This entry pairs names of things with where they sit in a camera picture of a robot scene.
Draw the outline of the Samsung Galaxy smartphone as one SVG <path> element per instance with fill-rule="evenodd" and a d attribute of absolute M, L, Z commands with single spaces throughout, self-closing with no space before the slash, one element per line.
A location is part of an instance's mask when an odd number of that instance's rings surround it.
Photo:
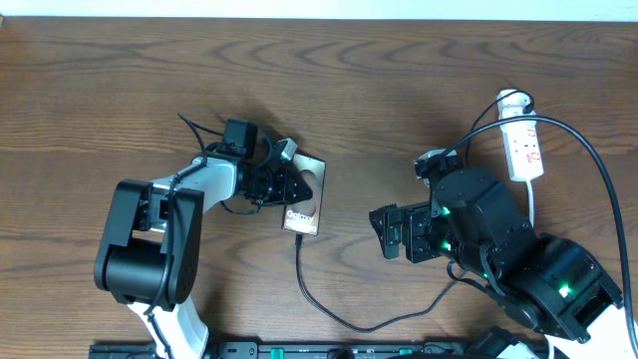
<path fill-rule="evenodd" d="M 293 159 L 293 164 L 299 171 L 301 178 L 311 189 L 312 195 L 308 199 L 284 207 L 282 228 L 317 236 L 320 226 L 326 163 L 297 154 Z"/>

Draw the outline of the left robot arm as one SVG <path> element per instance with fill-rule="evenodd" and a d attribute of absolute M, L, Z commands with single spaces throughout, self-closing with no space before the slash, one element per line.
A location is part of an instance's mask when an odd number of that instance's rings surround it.
<path fill-rule="evenodd" d="M 241 195 L 257 209 L 311 198 L 295 168 L 296 143 L 273 141 L 256 124 L 228 120 L 216 142 L 200 142 L 182 170 L 124 179 L 114 191 L 94 269 L 96 286 L 145 323 L 158 358 L 203 358 L 209 328 L 190 296 L 203 216 Z"/>

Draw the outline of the white power strip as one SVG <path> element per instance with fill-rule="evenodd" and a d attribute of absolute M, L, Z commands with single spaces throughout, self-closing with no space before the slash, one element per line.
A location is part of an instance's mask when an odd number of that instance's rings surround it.
<path fill-rule="evenodd" d="M 521 91 L 502 90 L 496 99 L 500 120 L 536 115 L 532 97 Z M 544 173 L 535 125 L 536 121 L 525 120 L 499 126 L 512 181 L 532 181 Z"/>

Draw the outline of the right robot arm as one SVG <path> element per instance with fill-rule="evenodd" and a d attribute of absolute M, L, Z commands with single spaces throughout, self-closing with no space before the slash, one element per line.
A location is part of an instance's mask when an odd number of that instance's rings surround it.
<path fill-rule="evenodd" d="M 587 354 L 637 355 L 621 290 L 580 244 L 536 233 L 505 185 L 485 168 L 429 174 L 430 198 L 370 212 L 383 255 L 445 257 L 482 277 L 478 290 L 523 327 Z"/>

